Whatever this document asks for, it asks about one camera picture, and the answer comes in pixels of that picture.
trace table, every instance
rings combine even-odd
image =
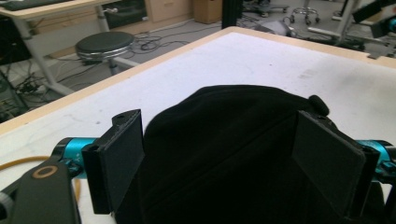
[[[15,26],[21,34],[23,42],[29,49],[32,57],[35,59],[35,62],[42,71],[45,79],[48,81],[46,84],[47,87],[61,95],[67,95],[73,91],[59,84],[55,80],[45,63],[44,56],[61,49],[72,47],[83,37],[88,35],[108,31],[106,17],[100,6],[115,1],[119,0],[74,0],[18,11],[9,11],[0,7],[0,15],[10,17],[14,21]],[[80,23],[49,33],[31,35],[28,21],[83,9],[85,7],[95,7],[98,20]]]
[[[230,27],[67,95],[0,125],[0,163],[49,155],[65,137],[99,137],[120,112],[140,108],[143,126],[204,86],[252,84],[320,96],[330,118],[354,139],[396,144],[396,61],[285,36]],[[34,164],[0,174],[0,189]],[[84,224],[114,223],[92,213],[86,182]]]

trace stool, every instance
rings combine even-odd
[[[318,12],[315,9],[313,9],[311,7],[308,7],[308,5],[309,5],[309,0],[305,0],[303,7],[295,8],[293,10],[293,12],[291,13],[290,22],[291,23],[295,22],[294,14],[303,14],[303,15],[305,15],[305,24],[307,24],[307,25],[311,24],[311,20],[309,20],[309,15],[311,15],[311,14],[316,15],[315,22],[319,22],[320,21],[320,17],[319,17]]]
[[[90,35],[76,44],[77,56],[83,61],[108,60],[111,75],[118,73],[114,58],[132,50],[134,36],[124,32],[103,32]]]

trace round stool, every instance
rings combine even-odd
[[[76,44],[76,53],[83,61],[108,60],[112,75],[116,75],[114,58],[132,50],[134,36],[124,32],[103,32],[90,35]]]

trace white desk surface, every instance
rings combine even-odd
[[[142,109],[143,125],[204,86],[273,86],[320,96],[330,118],[354,139],[396,144],[396,61],[241,28],[228,28],[0,125],[0,163],[49,155],[65,137],[98,137],[120,112]],[[3,189],[32,167],[0,174]],[[92,214],[84,183],[84,224]]]
[[[19,20],[32,20],[40,17],[56,15],[77,8],[96,7],[103,4],[112,3],[120,0],[73,0],[43,7],[33,7],[18,11],[9,11],[0,7],[0,15],[8,16]]]

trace black bag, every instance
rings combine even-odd
[[[298,110],[329,113],[318,97],[260,86],[206,87],[164,110],[145,132],[130,223],[350,223],[291,158]],[[374,185],[362,223],[382,208]]]

